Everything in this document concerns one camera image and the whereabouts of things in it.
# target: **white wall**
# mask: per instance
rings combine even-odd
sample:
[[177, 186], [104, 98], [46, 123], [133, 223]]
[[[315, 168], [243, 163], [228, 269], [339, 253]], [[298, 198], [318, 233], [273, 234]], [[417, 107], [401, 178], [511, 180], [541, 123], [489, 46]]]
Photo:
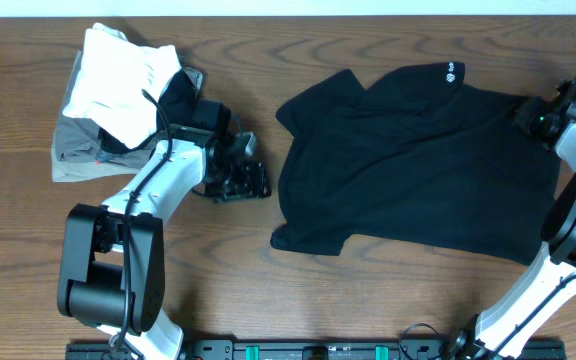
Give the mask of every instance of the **white wall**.
[[0, 0], [0, 16], [563, 15], [576, 0]]

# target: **black cloth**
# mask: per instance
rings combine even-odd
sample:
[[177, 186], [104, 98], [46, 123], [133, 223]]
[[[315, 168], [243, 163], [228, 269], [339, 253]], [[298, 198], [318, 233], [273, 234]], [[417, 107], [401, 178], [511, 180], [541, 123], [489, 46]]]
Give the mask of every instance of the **black cloth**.
[[462, 63], [410, 66], [365, 90], [344, 70], [284, 104], [271, 245], [339, 255], [364, 234], [530, 263], [560, 161], [512, 125], [524, 97], [463, 78]]
[[[197, 89], [184, 70], [179, 70], [172, 77], [158, 103], [166, 113], [171, 125], [181, 125], [192, 119], [192, 114], [197, 104]], [[126, 154], [145, 148], [152, 138], [162, 130], [164, 130], [163, 119], [157, 113], [157, 131], [134, 149], [129, 149], [103, 128], [99, 128], [97, 136], [101, 150], [111, 154]]]

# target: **table surface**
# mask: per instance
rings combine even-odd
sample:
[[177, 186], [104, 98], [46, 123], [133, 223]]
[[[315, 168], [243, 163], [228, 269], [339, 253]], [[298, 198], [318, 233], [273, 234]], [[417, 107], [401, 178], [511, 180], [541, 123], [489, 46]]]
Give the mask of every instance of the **table surface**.
[[[292, 141], [275, 111], [344, 68], [370, 85], [400, 66], [463, 61], [469, 84], [545, 98], [576, 73], [576, 17], [0, 19], [1, 359], [58, 359], [72, 340], [104, 339], [57, 311], [64, 221], [75, 204], [99, 204], [130, 177], [53, 183], [49, 154], [75, 54], [95, 21], [135, 43], [174, 44], [202, 69], [205, 96], [258, 134], [275, 188]], [[283, 221], [276, 195], [225, 206], [184, 199], [165, 233], [171, 318], [240, 339], [396, 338], [416, 322], [449, 333], [525, 270], [367, 236], [353, 236], [339, 257], [277, 251], [269, 239]], [[576, 359], [576, 297], [540, 334], [560, 336]]]

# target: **wooden table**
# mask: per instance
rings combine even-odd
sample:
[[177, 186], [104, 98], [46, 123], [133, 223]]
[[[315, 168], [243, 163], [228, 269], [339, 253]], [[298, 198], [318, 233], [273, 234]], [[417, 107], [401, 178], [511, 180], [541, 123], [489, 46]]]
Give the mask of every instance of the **wooden table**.
[[[0, 359], [59, 359], [71, 340], [104, 338], [57, 311], [64, 221], [129, 177], [56, 184], [49, 155], [73, 59], [95, 21], [137, 43], [175, 44], [204, 70], [205, 95], [257, 132], [275, 187], [292, 141], [275, 111], [341, 69], [369, 85], [403, 65], [458, 60], [469, 84], [546, 98], [576, 73], [576, 17], [0, 19]], [[525, 270], [366, 236], [340, 257], [273, 250], [278, 205], [276, 195], [184, 200], [165, 234], [173, 320], [241, 339], [395, 338], [415, 322], [448, 333]], [[576, 298], [540, 334], [563, 338], [576, 359]]]

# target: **gray cloth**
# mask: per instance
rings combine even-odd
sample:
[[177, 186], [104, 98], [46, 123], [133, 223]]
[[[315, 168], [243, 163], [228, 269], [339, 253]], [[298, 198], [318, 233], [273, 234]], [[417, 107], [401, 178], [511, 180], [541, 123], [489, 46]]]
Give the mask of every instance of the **gray cloth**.
[[[116, 155], [110, 161], [99, 163], [96, 157], [100, 152], [99, 125], [91, 119], [69, 118], [62, 114], [70, 102], [75, 79], [81, 68], [81, 51], [77, 53], [70, 74], [57, 127], [51, 148], [52, 180], [54, 182], [76, 182], [96, 179], [104, 176], [136, 174], [148, 162], [150, 154], [161, 136], [155, 136], [144, 149]], [[201, 89], [203, 74], [192, 68], [183, 68], [186, 75], [198, 89]]]

